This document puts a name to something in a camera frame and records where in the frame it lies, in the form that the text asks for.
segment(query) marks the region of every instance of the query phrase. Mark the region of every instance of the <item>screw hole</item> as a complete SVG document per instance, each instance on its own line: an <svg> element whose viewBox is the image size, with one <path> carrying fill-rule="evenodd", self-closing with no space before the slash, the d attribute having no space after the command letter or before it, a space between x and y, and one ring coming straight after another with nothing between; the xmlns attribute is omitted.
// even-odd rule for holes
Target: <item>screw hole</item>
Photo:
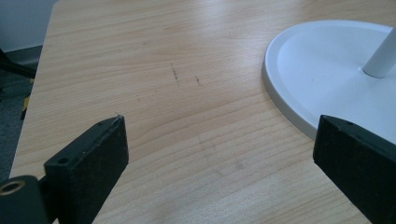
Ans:
<svg viewBox="0 0 396 224"><path fill-rule="evenodd" d="M67 159L67 158L62 158L62 159L58 160L58 163L60 163L60 164L65 164L65 163L67 163L68 161L69 161L69 159Z"/></svg>
<svg viewBox="0 0 396 224"><path fill-rule="evenodd" d="M23 180L11 181L0 187L0 195L5 196L12 194L23 188L23 186L25 186L25 182Z"/></svg>

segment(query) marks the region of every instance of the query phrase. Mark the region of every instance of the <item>lamp base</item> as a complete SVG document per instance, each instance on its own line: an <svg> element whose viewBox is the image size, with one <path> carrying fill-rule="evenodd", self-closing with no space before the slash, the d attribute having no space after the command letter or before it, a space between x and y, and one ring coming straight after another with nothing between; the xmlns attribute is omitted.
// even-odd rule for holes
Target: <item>lamp base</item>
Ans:
<svg viewBox="0 0 396 224"><path fill-rule="evenodd" d="M362 21L311 21L268 46L262 77L271 98L315 139L320 115L346 119L396 144L396 66L383 78L362 68L392 30Z"/></svg>

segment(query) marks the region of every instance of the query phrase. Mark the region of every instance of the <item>white plastic stand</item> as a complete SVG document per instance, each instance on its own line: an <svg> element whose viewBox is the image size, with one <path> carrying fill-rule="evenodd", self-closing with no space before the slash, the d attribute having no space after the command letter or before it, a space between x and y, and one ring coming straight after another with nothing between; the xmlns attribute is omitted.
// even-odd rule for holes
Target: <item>white plastic stand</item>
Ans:
<svg viewBox="0 0 396 224"><path fill-rule="evenodd" d="M320 115L329 115L396 144L395 41L396 30L369 22L296 25L268 46L265 87L282 113L312 139Z"/></svg>

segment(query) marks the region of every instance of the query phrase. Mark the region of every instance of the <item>wood grain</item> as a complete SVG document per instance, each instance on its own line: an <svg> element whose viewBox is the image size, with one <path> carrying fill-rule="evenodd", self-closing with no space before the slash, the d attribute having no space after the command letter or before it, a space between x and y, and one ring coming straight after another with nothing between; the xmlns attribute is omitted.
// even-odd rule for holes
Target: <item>wood grain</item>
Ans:
<svg viewBox="0 0 396 224"><path fill-rule="evenodd" d="M130 164L95 223L368 223L274 106L262 60L292 25L394 15L392 0L61 0L11 175L42 176L122 114Z"/></svg>

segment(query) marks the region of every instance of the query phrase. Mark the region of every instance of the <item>white pole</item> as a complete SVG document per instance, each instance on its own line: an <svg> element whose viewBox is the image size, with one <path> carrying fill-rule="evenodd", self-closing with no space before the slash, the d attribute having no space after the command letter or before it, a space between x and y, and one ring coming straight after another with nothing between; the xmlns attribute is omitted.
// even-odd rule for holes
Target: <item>white pole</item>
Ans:
<svg viewBox="0 0 396 224"><path fill-rule="evenodd" d="M371 77L384 77L396 64L396 27L379 46L371 59L363 67L364 73Z"/></svg>

